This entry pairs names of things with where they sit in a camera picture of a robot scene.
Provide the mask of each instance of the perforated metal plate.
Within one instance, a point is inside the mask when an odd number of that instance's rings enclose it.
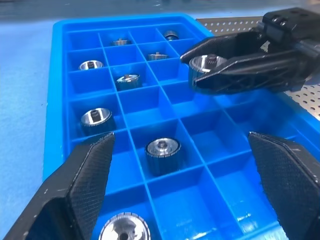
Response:
[[[249,31],[260,20],[262,16],[197,19],[216,36]],[[320,79],[319,84],[305,85],[300,91],[287,91],[286,94],[320,121]]]

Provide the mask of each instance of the metal cylindrical part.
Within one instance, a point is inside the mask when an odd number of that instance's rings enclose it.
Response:
[[[151,240],[151,236],[142,217],[132,212],[123,212],[106,222],[98,240]]]
[[[184,156],[181,144],[170,137],[157,138],[145,146],[146,160],[150,172],[161,176],[179,170]]]
[[[226,62],[227,59],[215,54],[196,56],[189,62],[189,82]]]
[[[109,109],[95,108],[81,117],[81,126],[88,136],[113,131],[116,129],[116,122]]]
[[[167,59],[168,55],[166,54],[160,54],[160,52],[148,54],[148,60],[149,61],[154,61],[154,60],[161,60],[161,59]]]
[[[122,39],[122,38],[119,38],[118,40],[111,42],[112,46],[123,46],[123,45],[128,45],[128,44],[131,44],[131,40]]]
[[[115,81],[118,91],[136,89],[142,87],[142,80],[139,74],[125,74]]]
[[[79,70],[88,70],[88,69],[98,69],[102,68],[104,64],[101,61],[98,60],[90,60],[90,61],[85,61],[80,64]]]
[[[172,40],[178,40],[179,36],[175,31],[169,30],[166,31],[163,36],[165,37],[165,39],[167,39],[168,41],[172,41]]]

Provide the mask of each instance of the robotic arm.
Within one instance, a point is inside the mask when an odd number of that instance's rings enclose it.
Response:
[[[180,60],[189,64],[189,85],[203,94],[297,91],[315,84],[320,71],[320,15],[301,8],[268,12],[251,31],[206,38]]]

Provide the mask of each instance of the chrome cap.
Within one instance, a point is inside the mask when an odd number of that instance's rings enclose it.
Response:
[[[81,117],[81,124],[83,126],[96,126],[102,124],[110,119],[112,113],[109,109],[106,108],[95,108],[90,111],[87,111]]]
[[[130,83],[139,80],[139,74],[125,74],[116,80],[117,83]]]
[[[146,148],[150,155],[171,155],[179,149],[180,144],[173,138],[163,137],[150,142]]]
[[[99,240],[151,240],[144,219],[131,212],[120,213],[106,222]]]
[[[79,70],[98,69],[102,68],[103,66],[104,64],[100,61],[90,60],[81,63],[81,65],[79,66]]]
[[[227,59],[223,57],[209,54],[192,58],[189,62],[189,66],[198,72],[208,73],[226,61]]]

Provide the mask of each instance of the metal part top hole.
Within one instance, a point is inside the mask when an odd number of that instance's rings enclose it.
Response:
[[[94,122],[101,121],[100,113],[98,110],[94,109],[90,112],[91,118]]]
[[[168,147],[168,144],[166,143],[166,141],[159,141],[158,142],[158,148],[165,149],[167,147]]]
[[[119,236],[119,240],[128,240],[129,239],[129,235],[127,233],[121,233]]]

